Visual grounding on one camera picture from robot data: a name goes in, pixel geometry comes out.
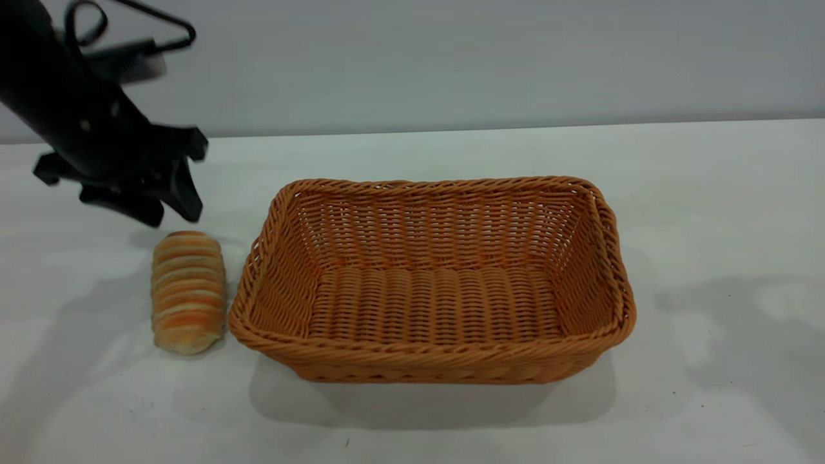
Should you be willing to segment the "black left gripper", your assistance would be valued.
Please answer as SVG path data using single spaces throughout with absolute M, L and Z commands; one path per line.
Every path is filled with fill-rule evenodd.
M 203 203 L 186 160 L 206 158 L 208 141 L 197 127 L 152 123 L 111 83 L 91 87 L 38 83 L 33 102 L 33 129 L 52 148 L 34 167 L 42 182 L 49 186 L 62 179 L 113 182 L 173 160 L 163 174 L 163 202 L 189 223 L 200 220 Z M 140 193 L 82 186 L 79 200 L 150 228 L 159 228 L 164 215 L 160 200 Z

